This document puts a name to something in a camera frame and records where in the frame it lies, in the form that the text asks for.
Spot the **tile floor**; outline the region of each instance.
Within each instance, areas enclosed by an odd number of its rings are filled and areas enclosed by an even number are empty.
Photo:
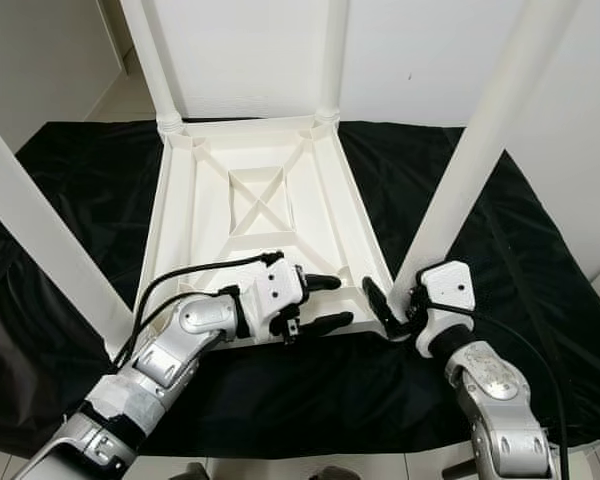
[[[128,77],[117,82],[98,112],[89,117],[97,122],[128,122],[155,118],[155,110],[135,53],[125,59]],[[364,479],[435,480],[449,466],[471,458],[468,442],[416,454],[329,455],[285,460],[244,460],[181,457],[141,457],[125,478],[166,480],[183,473],[189,462],[200,461],[213,480],[304,480],[326,465],[339,465]],[[0,480],[11,478],[26,460],[0,452]],[[571,478],[600,480],[600,446],[569,456]]]

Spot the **white wall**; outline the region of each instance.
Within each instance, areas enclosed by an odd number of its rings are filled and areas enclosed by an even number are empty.
[[[82,121],[121,72],[96,0],[0,0],[0,134]]]
[[[325,1],[146,4],[183,115],[315,109]],[[352,0],[343,119],[466,124],[521,5]],[[592,276],[600,270],[600,0],[583,0],[509,148]]]

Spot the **black tarp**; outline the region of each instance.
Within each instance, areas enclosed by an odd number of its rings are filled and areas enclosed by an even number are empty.
[[[395,274],[459,132],[342,122],[339,134]],[[161,149],[153,122],[50,123],[18,153],[128,305]],[[506,154],[449,258],[470,264],[477,309],[552,365],[570,443],[600,438],[600,302]],[[527,376],[534,412],[553,435],[555,400],[540,365],[502,331],[480,322],[476,330]],[[0,450],[34,452],[108,365],[99,337],[0,225]],[[143,453],[408,452],[467,438],[439,365],[420,358],[411,341],[357,334],[210,353]]]

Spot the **black fabric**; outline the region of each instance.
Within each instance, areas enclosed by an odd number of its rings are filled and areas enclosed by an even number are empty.
[[[339,133],[395,274],[458,132],[342,122]],[[54,123],[18,154],[129,305],[161,150],[153,122]],[[571,444],[600,438],[600,302],[508,155],[449,258],[471,266],[477,309],[548,358]],[[555,401],[540,366],[506,333],[477,322],[476,334],[527,376],[533,409],[553,434]],[[0,225],[0,449],[34,452],[108,366],[99,337]],[[209,353],[143,453],[405,452],[467,438],[439,365],[412,341],[358,334]]]

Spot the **floor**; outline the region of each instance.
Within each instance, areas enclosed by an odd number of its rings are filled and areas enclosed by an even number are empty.
[[[124,122],[150,120],[155,110],[135,53],[125,59],[128,76],[121,78],[106,96],[90,121]],[[239,460],[214,458],[141,457],[125,478],[166,480],[183,473],[189,462],[202,462],[213,480],[304,480],[320,467],[338,465],[354,470],[364,479],[440,479],[440,472],[471,458],[468,442],[418,454],[330,455],[286,460]],[[11,478],[25,459],[0,452],[0,480]],[[600,480],[600,446],[573,452],[569,456],[571,478]]]

